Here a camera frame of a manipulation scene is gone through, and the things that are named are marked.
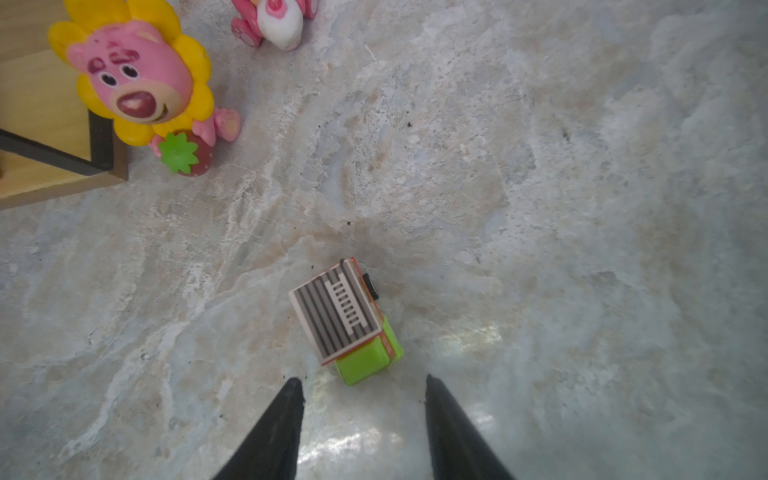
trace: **pink bear figurine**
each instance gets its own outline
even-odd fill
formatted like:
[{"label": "pink bear figurine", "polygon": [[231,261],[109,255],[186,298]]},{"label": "pink bear figurine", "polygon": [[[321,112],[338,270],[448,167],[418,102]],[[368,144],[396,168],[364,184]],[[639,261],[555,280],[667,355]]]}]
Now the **pink bear figurine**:
[{"label": "pink bear figurine", "polygon": [[149,144],[172,171],[205,173],[208,147],[217,137],[235,140],[240,116],[214,107],[210,59],[181,33],[173,9],[165,0],[65,0],[65,6],[73,21],[53,25],[48,40],[82,72],[78,93],[88,109],[113,118],[125,143]]},{"label": "pink bear figurine", "polygon": [[232,0],[243,16],[232,21],[232,32],[252,47],[263,38],[281,50],[299,46],[304,18],[315,18],[319,0]]}]

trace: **bear eye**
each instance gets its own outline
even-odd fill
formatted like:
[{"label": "bear eye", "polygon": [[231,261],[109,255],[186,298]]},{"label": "bear eye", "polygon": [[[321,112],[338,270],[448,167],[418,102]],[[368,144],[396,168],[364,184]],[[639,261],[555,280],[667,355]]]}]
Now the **bear eye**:
[{"label": "bear eye", "polygon": [[123,65],[120,67],[120,72],[125,75],[126,78],[139,78],[139,70],[133,65]]},{"label": "bear eye", "polygon": [[112,88],[112,87],[117,86],[117,84],[118,84],[117,79],[115,79],[115,77],[113,77],[112,75],[110,75],[108,73],[103,73],[103,74],[99,75],[98,77],[101,79],[101,83],[107,85],[108,87]]}]

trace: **gray marble surface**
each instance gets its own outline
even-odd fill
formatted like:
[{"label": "gray marble surface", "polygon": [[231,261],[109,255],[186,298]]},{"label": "gray marble surface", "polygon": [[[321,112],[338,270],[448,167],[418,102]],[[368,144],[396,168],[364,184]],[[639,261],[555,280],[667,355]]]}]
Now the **gray marble surface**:
[{"label": "gray marble surface", "polygon": [[[765,2],[174,6],[243,133],[0,214],[0,477],[208,479],[297,376],[298,478],[431,478],[428,372],[520,479],[768,477]],[[353,388],[287,297],[348,256],[406,349]]]}]

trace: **bear nose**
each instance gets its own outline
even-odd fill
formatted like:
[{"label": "bear nose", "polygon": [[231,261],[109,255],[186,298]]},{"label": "bear nose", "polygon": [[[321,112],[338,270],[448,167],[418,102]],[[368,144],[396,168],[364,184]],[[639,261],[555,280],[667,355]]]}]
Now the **bear nose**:
[{"label": "bear nose", "polygon": [[157,102],[148,91],[135,91],[118,98],[118,108],[129,117],[147,118],[157,110]]}]

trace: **pink bear arm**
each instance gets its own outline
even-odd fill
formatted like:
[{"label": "pink bear arm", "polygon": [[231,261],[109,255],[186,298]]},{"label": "pink bear arm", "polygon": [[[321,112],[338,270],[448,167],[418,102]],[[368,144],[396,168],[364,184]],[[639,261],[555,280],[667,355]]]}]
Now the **pink bear arm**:
[{"label": "pink bear arm", "polygon": [[157,158],[161,158],[163,154],[160,152],[160,148],[158,147],[159,144],[161,144],[165,140],[160,135],[155,135],[152,137],[152,140],[149,142],[149,148],[152,149],[154,154],[157,156]]},{"label": "pink bear arm", "polygon": [[232,5],[235,6],[235,9],[238,13],[240,13],[240,16],[243,17],[243,20],[250,24],[250,27],[253,29],[253,31],[256,32],[256,34],[260,37],[263,37],[261,30],[259,30],[256,7],[253,6],[250,0],[232,0]]},{"label": "pink bear arm", "polygon": [[216,145],[216,126],[214,125],[214,116],[211,115],[203,121],[192,122],[192,133],[202,138],[205,143],[211,147]]}]

